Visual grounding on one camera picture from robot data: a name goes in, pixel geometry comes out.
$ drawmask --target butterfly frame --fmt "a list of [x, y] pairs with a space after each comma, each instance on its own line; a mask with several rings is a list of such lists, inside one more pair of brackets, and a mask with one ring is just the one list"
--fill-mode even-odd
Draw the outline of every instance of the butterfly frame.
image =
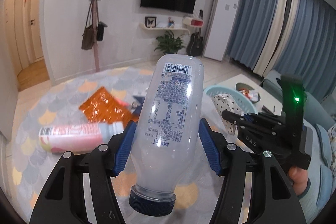
[[156, 27], [156, 17], [145, 17], [145, 26], [147, 28], [155, 28]]

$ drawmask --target pillow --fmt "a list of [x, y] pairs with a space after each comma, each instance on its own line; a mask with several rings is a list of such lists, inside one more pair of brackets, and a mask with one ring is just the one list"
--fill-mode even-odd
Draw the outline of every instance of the pillow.
[[317, 197], [316, 206], [319, 210], [327, 204], [332, 192], [333, 175], [331, 170], [324, 165], [320, 165], [320, 190]]
[[320, 141], [320, 147], [321, 147], [321, 157], [324, 162], [324, 164], [330, 168], [331, 166], [331, 160], [332, 160], [332, 152], [331, 152], [331, 145], [329, 141], [329, 136], [326, 130], [320, 126], [319, 124], [315, 125], [317, 135], [319, 137]]

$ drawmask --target potted plant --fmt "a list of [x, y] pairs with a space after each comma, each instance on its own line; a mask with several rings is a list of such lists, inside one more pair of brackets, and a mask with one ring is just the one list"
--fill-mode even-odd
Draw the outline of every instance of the potted plant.
[[171, 30], [166, 30], [165, 34], [157, 37], [156, 40], [158, 45], [154, 51], [160, 50], [163, 54], [175, 54], [182, 48], [185, 48], [181, 36], [175, 38]]

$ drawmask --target metal screw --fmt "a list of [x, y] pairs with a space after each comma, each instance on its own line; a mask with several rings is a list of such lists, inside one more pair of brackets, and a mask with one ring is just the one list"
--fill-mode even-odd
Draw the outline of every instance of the metal screw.
[[99, 151], [104, 152], [108, 149], [108, 146], [106, 144], [102, 144], [100, 145], [100, 147], [98, 147]]
[[229, 143], [226, 146], [228, 148], [228, 150], [236, 150], [236, 145], [234, 143]]
[[63, 157], [66, 158], [66, 159], [70, 158], [71, 157], [71, 152], [70, 151], [65, 152], [63, 154]]
[[263, 154], [264, 154], [264, 156], [265, 156], [266, 158], [270, 158], [270, 157], [272, 156], [272, 153], [269, 152], [268, 150], [265, 150], [265, 151], [263, 152]]

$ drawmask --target black bag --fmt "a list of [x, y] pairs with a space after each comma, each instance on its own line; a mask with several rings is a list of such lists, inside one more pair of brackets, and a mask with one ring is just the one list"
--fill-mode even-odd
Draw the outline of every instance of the black bag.
[[93, 25], [92, 24], [90, 25], [91, 19], [93, 22], [93, 13], [92, 13], [93, 2], [94, 0], [91, 0], [89, 12], [87, 13], [86, 24], [85, 24], [83, 40], [82, 40], [82, 50], [92, 49], [93, 44], [95, 43], [95, 32], [93, 30]]
[[104, 38], [104, 29], [105, 27], [107, 27], [107, 25], [104, 22], [99, 21], [98, 0], [96, 0], [96, 8], [97, 8], [97, 19], [98, 19], [97, 41], [102, 41]]

